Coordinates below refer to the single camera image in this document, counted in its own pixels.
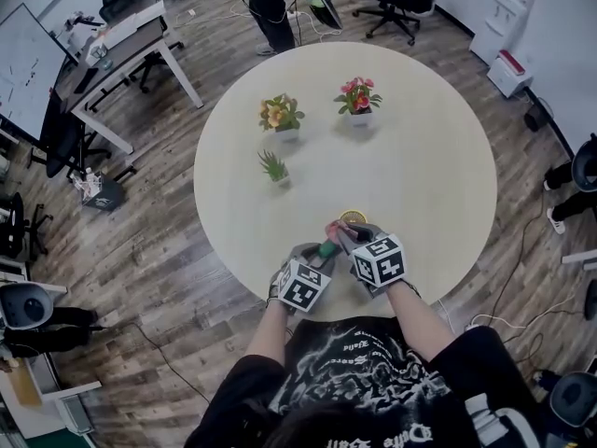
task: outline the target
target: white flower pot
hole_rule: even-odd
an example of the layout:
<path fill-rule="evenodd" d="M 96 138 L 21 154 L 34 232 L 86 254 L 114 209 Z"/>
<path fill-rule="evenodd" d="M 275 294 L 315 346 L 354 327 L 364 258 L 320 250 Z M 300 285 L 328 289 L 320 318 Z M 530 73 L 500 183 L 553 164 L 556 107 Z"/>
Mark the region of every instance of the white flower pot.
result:
<path fill-rule="evenodd" d="M 353 128 L 367 128 L 373 119 L 373 112 L 362 113 L 360 115 L 348 113 L 347 118 Z"/>
<path fill-rule="evenodd" d="M 285 188 L 290 184 L 290 175 L 284 176 L 282 179 L 275 181 L 275 185 L 278 188 Z"/>
<path fill-rule="evenodd" d="M 283 143 L 297 141 L 297 139 L 299 139 L 299 130 L 277 131 L 276 138 L 278 138 L 278 141 L 282 141 Z"/>

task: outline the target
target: round table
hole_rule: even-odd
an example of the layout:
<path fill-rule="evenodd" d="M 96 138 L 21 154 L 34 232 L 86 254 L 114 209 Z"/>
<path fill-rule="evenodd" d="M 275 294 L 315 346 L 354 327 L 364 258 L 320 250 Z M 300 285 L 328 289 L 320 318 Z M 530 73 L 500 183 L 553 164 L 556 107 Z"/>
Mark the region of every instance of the round table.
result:
<path fill-rule="evenodd" d="M 371 78 L 383 97 L 368 130 L 351 128 L 332 101 L 356 76 Z M 294 143 L 258 126 L 260 101 L 283 92 L 305 113 Z M 263 149 L 284 159 L 289 188 L 263 173 Z M 357 209 L 397 235 L 407 279 L 434 302 L 477 261 L 497 194 L 485 132 L 451 85 L 401 53 L 345 42 L 287 51 L 239 78 L 205 124 L 194 183 L 215 252 L 262 299 L 293 246 L 323 242 L 328 222 Z M 338 256 L 332 282 L 305 316 L 392 315 L 387 298 L 372 300 L 349 269 Z"/>

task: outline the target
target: graphic print shirt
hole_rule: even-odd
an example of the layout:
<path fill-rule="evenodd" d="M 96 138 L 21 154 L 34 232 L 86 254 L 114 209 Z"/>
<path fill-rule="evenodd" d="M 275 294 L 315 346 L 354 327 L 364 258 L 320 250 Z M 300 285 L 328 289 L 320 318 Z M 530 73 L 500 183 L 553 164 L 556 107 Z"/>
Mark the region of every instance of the graphic print shirt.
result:
<path fill-rule="evenodd" d="M 470 330 L 431 364 L 407 347 L 396 319 L 378 317 L 302 321 L 286 348 L 288 370 L 264 357 L 239 360 L 186 447 L 263 446 L 291 413 L 331 403 L 352 409 L 306 430 L 302 445 L 477 447 L 465 399 L 487 393 L 493 409 L 535 409 L 491 329 Z"/>

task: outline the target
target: whiteboard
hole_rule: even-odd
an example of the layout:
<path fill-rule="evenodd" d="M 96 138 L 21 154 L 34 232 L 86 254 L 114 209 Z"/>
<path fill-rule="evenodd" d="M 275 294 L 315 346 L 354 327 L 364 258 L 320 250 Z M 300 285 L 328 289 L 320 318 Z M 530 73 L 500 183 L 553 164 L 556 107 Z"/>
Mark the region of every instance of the whiteboard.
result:
<path fill-rule="evenodd" d="M 65 56 L 25 5 L 0 23 L 0 115 L 37 140 Z"/>

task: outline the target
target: potted plant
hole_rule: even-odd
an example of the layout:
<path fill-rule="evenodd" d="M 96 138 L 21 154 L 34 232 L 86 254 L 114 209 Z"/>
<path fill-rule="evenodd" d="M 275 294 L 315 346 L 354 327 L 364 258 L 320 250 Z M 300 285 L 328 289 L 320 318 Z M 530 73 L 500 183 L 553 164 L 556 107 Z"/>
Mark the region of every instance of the potted plant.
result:
<path fill-rule="evenodd" d="M 277 186 L 285 186 L 290 182 L 290 175 L 284 162 L 272 152 L 264 149 L 263 154 L 259 154 L 260 164 L 266 173 Z"/>
<path fill-rule="evenodd" d="M 259 126 L 263 131 L 273 129 L 281 141 L 292 141 L 299 137 L 300 123 L 305 114 L 297 111 L 297 100 L 283 93 L 271 100 L 262 100 Z"/>
<path fill-rule="evenodd" d="M 340 87 L 342 94 L 334 98 L 334 101 L 344 103 L 338 112 L 341 115 L 348 112 L 348 119 L 355 127 L 368 126 L 373 113 L 371 107 L 380 107 L 381 96 L 371 94 L 374 86 L 369 78 L 356 77 L 342 85 Z"/>

